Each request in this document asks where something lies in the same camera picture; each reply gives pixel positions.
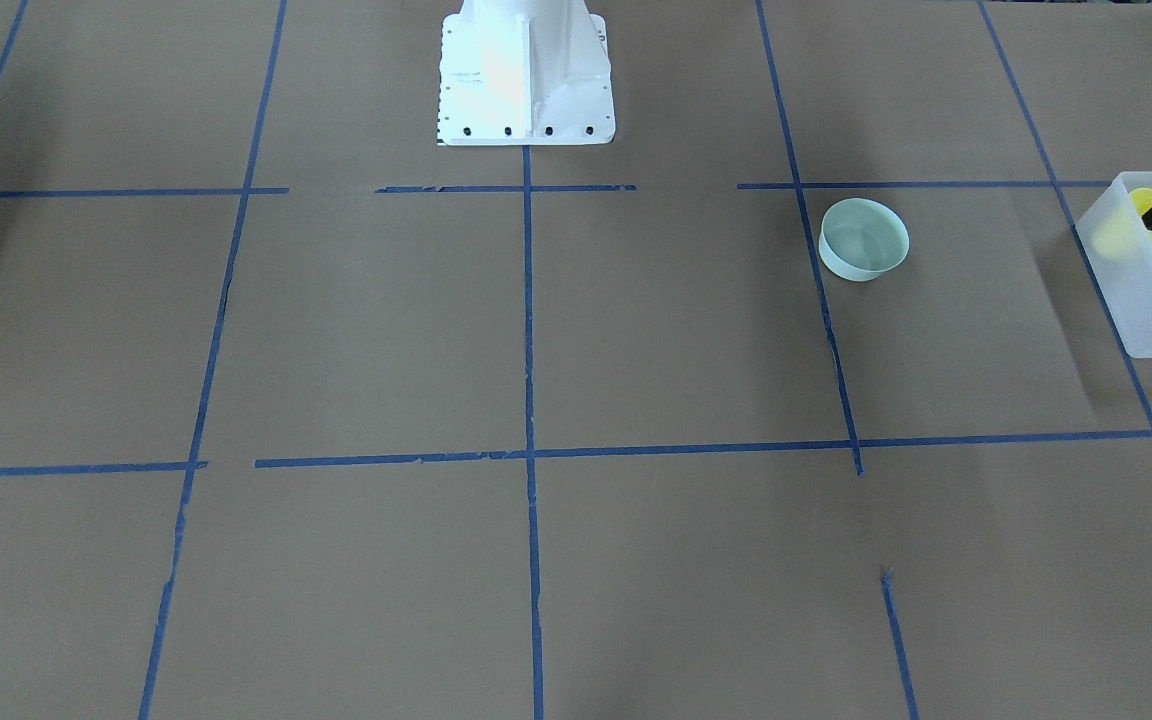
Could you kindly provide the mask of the light green bowl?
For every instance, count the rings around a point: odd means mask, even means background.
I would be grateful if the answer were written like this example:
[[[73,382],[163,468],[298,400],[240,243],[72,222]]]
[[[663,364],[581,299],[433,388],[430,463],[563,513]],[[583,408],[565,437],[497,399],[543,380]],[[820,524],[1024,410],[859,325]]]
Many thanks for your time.
[[[838,200],[820,219],[819,259],[844,281],[873,281],[904,263],[910,249],[905,223],[881,202]]]

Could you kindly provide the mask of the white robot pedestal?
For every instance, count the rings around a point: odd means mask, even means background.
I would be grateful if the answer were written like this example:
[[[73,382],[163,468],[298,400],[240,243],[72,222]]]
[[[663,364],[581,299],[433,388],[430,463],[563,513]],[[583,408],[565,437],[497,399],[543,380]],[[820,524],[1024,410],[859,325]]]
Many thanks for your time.
[[[584,1],[465,1],[442,20],[440,41],[439,145],[616,137],[607,24]]]

